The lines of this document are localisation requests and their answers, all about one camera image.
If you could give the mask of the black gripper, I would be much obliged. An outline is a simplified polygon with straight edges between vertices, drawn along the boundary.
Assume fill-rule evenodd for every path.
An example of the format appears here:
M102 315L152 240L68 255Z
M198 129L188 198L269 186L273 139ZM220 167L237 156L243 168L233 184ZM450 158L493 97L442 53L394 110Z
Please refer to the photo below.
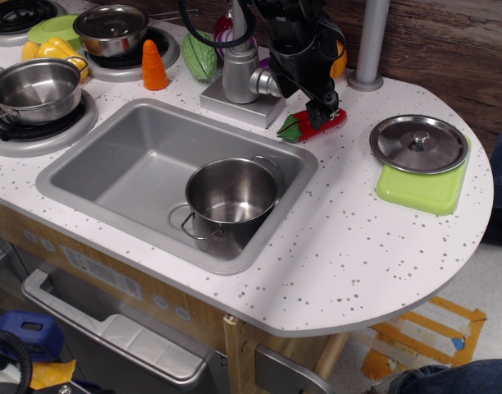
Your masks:
M335 125L340 115L339 99L330 72L309 70L304 83L304 92L310 98L306 104L310 126L323 131Z

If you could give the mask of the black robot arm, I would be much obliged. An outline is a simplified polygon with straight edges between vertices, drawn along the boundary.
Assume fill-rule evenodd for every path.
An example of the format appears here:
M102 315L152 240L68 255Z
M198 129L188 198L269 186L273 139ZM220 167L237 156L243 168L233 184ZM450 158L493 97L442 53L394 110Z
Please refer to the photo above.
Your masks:
M340 29L324 12L324 1L256 1L269 27L269 68L283 97L304 92L308 118L320 130L339 115L339 99L331 77L341 57Z

